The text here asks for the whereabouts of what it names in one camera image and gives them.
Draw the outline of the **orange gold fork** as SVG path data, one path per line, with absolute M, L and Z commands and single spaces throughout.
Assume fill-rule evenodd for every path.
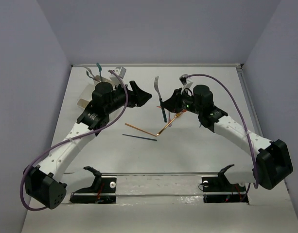
M 164 132 L 182 114 L 183 114 L 183 112 L 175 114 L 174 118 L 172 120 L 170 120 L 170 122 L 157 133 L 157 136 L 160 136 L 162 134 L 162 132 Z

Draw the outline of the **teal fork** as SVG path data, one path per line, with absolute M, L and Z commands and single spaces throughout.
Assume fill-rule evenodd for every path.
M 98 68 L 98 71 L 99 71 L 99 77 L 100 77 L 100 82 L 103 81 L 103 78 L 102 78 L 102 67 L 99 63 L 96 63 L 96 66 Z
M 160 108 L 161 108 L 161 111 L 162 111 L 163 119 L 164 119 L 164 122 L 166 123 L 166 122 L 168 122 L 168 120 L 167 120 L 165 109 L 162 107 L 162 97 L 161 97 L 161 93 L 160 93 L 160 90 L 159 90 L 159 87 L 158 87 L 158 80 L 159 80 L 159 76 L 156 76 L 155 77 L 155 80 L 154 80 L 154 89 L 155 89 L 155 91 L 158 94 L 158 99 L 159 99 L 159 103 L 160 103 Z

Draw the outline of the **pink handled silver fork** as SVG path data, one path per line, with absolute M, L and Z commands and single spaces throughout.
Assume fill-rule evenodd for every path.
M 86 69 L 86 75 L 87 75 L 89 78 L 95 80 L 95 76 L 93 75 L 91 69 L 88 68 L 88 67 L 85 67 L 85 69 Z

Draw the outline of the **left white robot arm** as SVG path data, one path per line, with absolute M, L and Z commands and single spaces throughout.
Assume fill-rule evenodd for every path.
M 104 82 L 95 85 L 91 101 L 64 141 L 25 168 L 20 184 L 21 193 L 25 192 L 49 209 L 56 208 L 63 201 L 68 193 L 68 185 L 61 182 L 64 172 L 85 145 L 112 125 L 110 114 L 119 108 L 141 107 L 152 97 L 141 90 L 135 81 L 129 84 L 131 90 L 122 84 L 112 86 Z

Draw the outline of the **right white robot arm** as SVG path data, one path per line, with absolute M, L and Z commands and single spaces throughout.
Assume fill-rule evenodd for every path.
M 174 90 L 172 96 L 161 103 L 172 113 L 183 110 L 198 115 L 204 128 L 220 135 L 250 155 L 253 163 L 253 183 L 271 190 L 293 172 L 287 144 L 271 141 L 239 124 L 227 112 L 215 106 L 213 93 L 206 85 L 197 85 L 189 95 L 183 88 Z

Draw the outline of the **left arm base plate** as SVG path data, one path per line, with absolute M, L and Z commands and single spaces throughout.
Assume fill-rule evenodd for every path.
M 70 195 L 73 204 L 115 204 L 117 178 L 105 176 L 90 187 L 81 188 Z

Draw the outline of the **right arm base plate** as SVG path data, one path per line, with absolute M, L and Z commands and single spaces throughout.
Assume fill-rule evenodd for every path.
M 218 176 L 202 177 L 198 185 L 204 203 L 249 203 L 246 187 L 222 181 Z

